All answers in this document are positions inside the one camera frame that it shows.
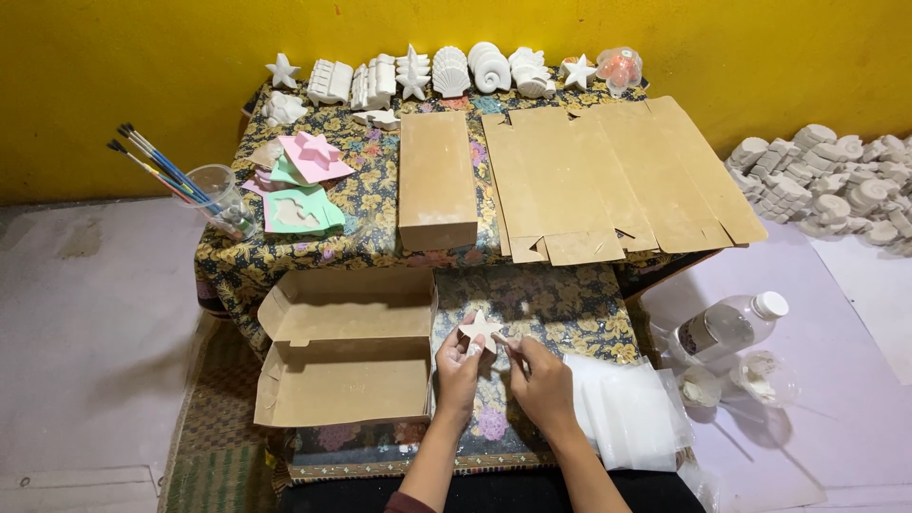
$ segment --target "flat cardboard sheet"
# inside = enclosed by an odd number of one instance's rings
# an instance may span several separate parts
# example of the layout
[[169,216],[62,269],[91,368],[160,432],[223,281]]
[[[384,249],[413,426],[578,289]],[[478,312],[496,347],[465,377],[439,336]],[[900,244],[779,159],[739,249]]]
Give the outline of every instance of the flat cardboard sheet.
[[514,262],[556,266],[624,257],[594,165],[560,107],[482,116]]
[[[503,114],[484,115],[482,124],[515,262],[607,261],[623,258],[620,248],[687,253],[767,236],[671,97],[509,115],[512,126]],[[597,255],[585,251],[592,234],[604,242]]]
[[410,251],[474,245],[475,178],[465,112],[402,115],[399,236]]
[[254,422],[427,421],[436,308],[430,269],[289,271],[258,313],[273,346]]

